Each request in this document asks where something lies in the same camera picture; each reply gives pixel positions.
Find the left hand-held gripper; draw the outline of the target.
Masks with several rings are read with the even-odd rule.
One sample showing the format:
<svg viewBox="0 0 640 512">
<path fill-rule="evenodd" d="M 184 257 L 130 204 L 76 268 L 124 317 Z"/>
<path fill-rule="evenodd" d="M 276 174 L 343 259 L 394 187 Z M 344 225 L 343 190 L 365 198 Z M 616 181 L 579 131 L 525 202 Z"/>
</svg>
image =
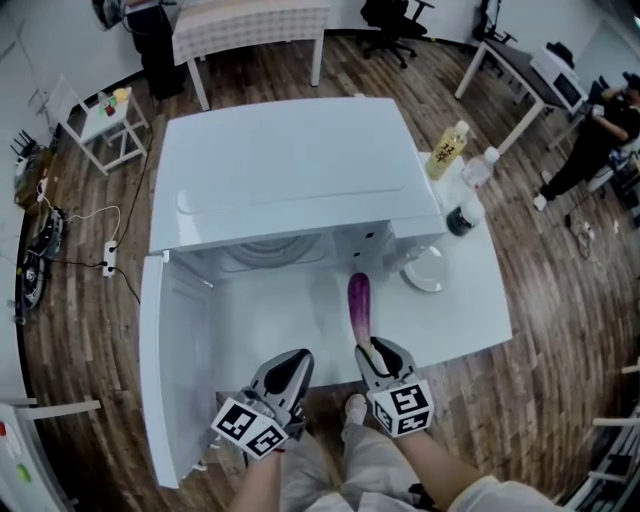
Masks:
<svg viewBox="0 0 640 512">
<path fill-rule="evenodd" d="M 289 440 L 302 435 L 302 409 L 286 409 L 258 392 L 286 392 L 287 403 L 298 403 L 307 392 L 313 370 L 314 357 L 308 349 L 269 359 L 258 368 L 251 388 L 244 387 L 224 402 L 211 428 L 251 458 L 283 451 Z"/>
</svg>

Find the purple eggplant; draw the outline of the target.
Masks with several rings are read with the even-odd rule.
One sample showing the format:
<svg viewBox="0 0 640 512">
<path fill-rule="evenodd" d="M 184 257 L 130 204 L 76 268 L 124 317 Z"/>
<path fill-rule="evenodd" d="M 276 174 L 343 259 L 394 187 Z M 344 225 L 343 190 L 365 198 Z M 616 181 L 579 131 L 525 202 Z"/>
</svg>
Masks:
<svg viewBox="0 0 640 512">
<path fill-rule="evenodd" d="M 378 371 L 386 371 L 382 356 L 371 342 L 371 290 L 366 274 L 356 273 L 351 276 L 347 287 L 347 299 L 351 327 L 357 345 L 368 354 Z"/>
</svg>

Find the person's right forearm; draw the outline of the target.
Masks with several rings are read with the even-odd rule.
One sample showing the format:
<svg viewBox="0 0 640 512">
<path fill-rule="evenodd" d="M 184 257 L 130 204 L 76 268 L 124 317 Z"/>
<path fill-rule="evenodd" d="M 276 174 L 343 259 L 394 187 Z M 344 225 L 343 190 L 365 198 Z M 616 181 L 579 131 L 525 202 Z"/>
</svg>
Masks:
<svg viewBox="0 0 640 512">
<path fill-rule="evenodd" d="M 424 431 L 397 438 L 395 444 L 442 512 L 562 512 L 529 486 L 482 474 Z"/>
</svg>

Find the person's left forearm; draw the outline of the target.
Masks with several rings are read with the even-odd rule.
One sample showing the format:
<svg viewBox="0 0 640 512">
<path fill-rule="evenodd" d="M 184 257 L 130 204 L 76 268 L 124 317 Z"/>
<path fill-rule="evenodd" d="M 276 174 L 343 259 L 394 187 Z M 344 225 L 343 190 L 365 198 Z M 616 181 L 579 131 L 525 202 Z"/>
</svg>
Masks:
<svg viewBox="0 0 640 512">
<path fill-rule="evenodd" d="M 229 512 L 279 512 L 282 455 L 274 451 L 249 465 Z"/>
</svg>

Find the person's white shoe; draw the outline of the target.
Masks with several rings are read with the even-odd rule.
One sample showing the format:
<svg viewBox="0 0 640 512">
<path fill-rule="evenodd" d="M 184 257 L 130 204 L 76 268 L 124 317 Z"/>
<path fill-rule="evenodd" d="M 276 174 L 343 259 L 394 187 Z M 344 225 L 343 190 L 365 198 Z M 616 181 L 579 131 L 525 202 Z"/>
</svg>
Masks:
<svg viewBox="0 0 640 512">
<path fill-rule="evenodd" d="M 351 395 L 345 404 L 345 426 L 363 425 L 367 410 L 367 400 L 362 394 Z"/>
</svg>

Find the white square table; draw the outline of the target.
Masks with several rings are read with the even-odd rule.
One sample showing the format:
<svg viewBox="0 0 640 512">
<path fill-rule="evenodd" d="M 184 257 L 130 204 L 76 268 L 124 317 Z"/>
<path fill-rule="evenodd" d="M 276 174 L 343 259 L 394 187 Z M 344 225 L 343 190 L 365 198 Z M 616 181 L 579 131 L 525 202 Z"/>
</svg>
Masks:
<svg viewBox="0 0 640 512">
<path fill-rule="evenodd" d="M 407 349 L 418 367 L 509 340 L 505 285 L 487 220 L 463 237 L 445 233 L 435 246 L 447 260 L 442 290 L 426 292 L 402 273 L 371 274 L 371 331 Z M 348 266 L 277 269 L 223 281 L 211 307 L 211 367 L 218 391 L 249 384 L 265 361 L 293 349 L 311 351 L 314 386 L 356 381 Z"/>
</svg>

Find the dark liquid bottle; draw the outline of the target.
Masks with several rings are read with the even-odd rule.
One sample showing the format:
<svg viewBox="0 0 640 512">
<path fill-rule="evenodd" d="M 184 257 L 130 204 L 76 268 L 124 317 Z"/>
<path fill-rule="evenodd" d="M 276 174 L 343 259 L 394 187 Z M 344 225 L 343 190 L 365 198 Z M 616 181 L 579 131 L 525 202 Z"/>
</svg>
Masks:
<svg viewBox="0 0 640 512">
<path fill-rule="evenodd" d="M 484 217 L 484 206 L 478 196 L 472 194 L 448 213 L 446 224 L 453 235 L 462 237 L 477 227 Z"/>
</svg>

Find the clear water bottle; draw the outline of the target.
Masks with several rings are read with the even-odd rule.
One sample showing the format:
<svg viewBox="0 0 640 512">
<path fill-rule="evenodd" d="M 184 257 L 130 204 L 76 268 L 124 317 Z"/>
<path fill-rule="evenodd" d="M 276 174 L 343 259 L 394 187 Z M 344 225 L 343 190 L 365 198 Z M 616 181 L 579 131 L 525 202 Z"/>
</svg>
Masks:
<svg viewBox="0 0 640 512">
<path fill-rule="evenodd" d="M 483 154 L 471 158 L 461 172 L 463 182 L 473 191 L 480 189 L 493 175 L 499 151 L 488 147 Z"/>
</svg>

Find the pale wooden plank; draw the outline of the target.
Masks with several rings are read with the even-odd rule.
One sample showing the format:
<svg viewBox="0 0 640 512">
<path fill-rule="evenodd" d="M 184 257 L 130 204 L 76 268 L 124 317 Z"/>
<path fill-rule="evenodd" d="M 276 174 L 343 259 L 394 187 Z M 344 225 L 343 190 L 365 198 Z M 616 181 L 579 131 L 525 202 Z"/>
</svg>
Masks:
<svg viewBox="0 0 640 512">
<path fill-rule="evenodd" d="M 101 408 L 102 404 L 99 400 L 89 400 L 54 406 L 38 406 L 35 400 L 31 400 L 27 405 L 19 406 L 23 415 L 30 420 L 42 420 L 88 413 Z"/>
</svg>

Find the spare gripper device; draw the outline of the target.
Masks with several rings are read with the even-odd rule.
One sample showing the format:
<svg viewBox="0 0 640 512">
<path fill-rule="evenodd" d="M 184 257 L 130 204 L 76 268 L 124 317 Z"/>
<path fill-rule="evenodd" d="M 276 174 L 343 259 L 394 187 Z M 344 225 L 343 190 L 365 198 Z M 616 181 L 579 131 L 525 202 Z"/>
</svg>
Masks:
<svg viewBox="0 0 640 512">
<path fill-rule="evenodd" d="M 28 250 L 38 257 L 53 260 L 60 250 L 66 221 L 66 213 L 58 207 L 53 207 L 46 217 L 44 227 L 32 239 Z"/>
<path fill-rule="evenodd" d="M 19 266 L 23 310 L 30 311 L 34 309 L 40 301 L 47 280 L 46 271 L 46 259 L 28 249 L 22 264 Z"/>
</svg>

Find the brown cardboard box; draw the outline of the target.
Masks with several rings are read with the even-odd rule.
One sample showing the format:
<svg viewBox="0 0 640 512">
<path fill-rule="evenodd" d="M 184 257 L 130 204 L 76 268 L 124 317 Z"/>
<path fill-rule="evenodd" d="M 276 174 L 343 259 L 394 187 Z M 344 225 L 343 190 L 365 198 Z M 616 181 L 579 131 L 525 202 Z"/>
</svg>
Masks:
<svg viewBox="0 0 640 512">
<path fill-rule="evenodd" d="M 14 203 L 27 211 L 36 205 L 37 186 L 53 161 L 49 148 L 37 146 L 27 157 L 20 157 L 14 178 Z"/>
</svg>

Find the dark top table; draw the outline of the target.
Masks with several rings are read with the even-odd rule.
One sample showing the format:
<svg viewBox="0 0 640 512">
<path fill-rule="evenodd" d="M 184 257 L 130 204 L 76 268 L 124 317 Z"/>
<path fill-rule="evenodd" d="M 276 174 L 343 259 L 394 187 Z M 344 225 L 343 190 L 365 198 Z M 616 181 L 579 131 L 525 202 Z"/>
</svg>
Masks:
<svg viewBox="0 0 640 512">
<path fill-rule="evenodd" d="M 569 128 L 563 135 L 554 139 L 554 141 L 548 146 L 549 149 L 553 149 L 557 146 L 558 143 L 580 123 L 584 116 L 590 112 L 590 107 L 586 103 L 583 103 L 575 111 L 571 111 L 568 107 L 563 106 L 560 99 L 552 91 L 551 87 L 546 84 L 531 67 L 530 54 L 506 44 L 491 40 L 485 40 L 479 45 L 474 58 L 454 93 L 454 97 L 457 100 L 460 100 L 466 93 L 468 86 L 473 80 L 476 72 L 479 70 L 487 53 L 493 56 L 521 84 L 524 91 L 534 100 L 533 105 L 524 117 L 498 146 L 497 150 L 500 154 L 504 154 L 545 109 L 565 110 L 575 116 L 574 120 L 570 123 Z"/>
</svg>

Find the checkered cloth table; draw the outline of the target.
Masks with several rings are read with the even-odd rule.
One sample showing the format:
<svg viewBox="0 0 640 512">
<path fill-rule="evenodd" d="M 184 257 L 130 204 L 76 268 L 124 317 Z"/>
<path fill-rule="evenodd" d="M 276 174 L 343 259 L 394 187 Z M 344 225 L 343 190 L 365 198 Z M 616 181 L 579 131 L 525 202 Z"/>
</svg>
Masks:
<svg viewBox="0 0 640 512">
<path fill-rule="evenodd" d="M 310 85 L 316 87 L 329 13 L 326 0 L 188 0 L 173 30 L 174 63 L 187 66 L 200 108 L 207 111 L 199 60 L 243 47 L 311 41 Z"/>
</svg>

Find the black router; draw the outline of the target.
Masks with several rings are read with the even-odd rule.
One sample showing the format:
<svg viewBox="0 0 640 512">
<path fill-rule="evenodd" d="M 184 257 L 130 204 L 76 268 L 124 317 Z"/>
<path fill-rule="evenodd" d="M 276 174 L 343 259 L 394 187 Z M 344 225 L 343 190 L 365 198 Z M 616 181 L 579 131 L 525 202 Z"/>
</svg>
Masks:
<svg viewBox="0 0 640 512">
<path fill-rule="evenodd" d="M 28 159 L 38 148 L 38 143 L 25 130 L 20 130 L 10 143 L 11 150 L 19 161 Z"/>
</svg>

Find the black office chair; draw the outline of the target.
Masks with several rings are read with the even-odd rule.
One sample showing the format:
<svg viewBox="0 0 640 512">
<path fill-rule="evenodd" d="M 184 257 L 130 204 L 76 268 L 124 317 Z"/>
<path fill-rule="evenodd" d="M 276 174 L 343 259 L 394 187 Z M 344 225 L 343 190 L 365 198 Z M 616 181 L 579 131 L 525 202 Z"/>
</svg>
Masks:
<svg viewBox="0 0 640 512">
<path fill-rule="evenodd" d="M 563 60 L 569 68 L 575 68 L 572 52 L 561 42 L 549 42 L 546 44 L 546 49 Z"/>
<path fill-rule="evenodd" d="M 517 42 L 517 39 L 510 33 L 499 32 L 497 25 L 501 8 L 501 0 L 481 0 L 478 7 L 478 23 L 472 31 L 475 40 L 493 40 L 502 44 L 509 41 Z"/>
<path fill-rule="evenodd" d="M 416 51 L 399 42 L 402 38 L 420 39 L 428 33 L 428 29 L 418 22 L 418 18 L 425 8 L 434 9 L 435 6 L 426 0 L 414 0 L 418 7 L 412 18 L 406 13 L 409 0 L 366 0 L 360 14 L 370 28 L 377 32 L 369 34 L 373 42 L 363 51 L 363 57 L 370 59 L 375 51 L 389 50 L 399 61 L 401 69 L 408 64 L 400 51 L 408 53 L 411 59 L 417 56 Z"/>
</svg>

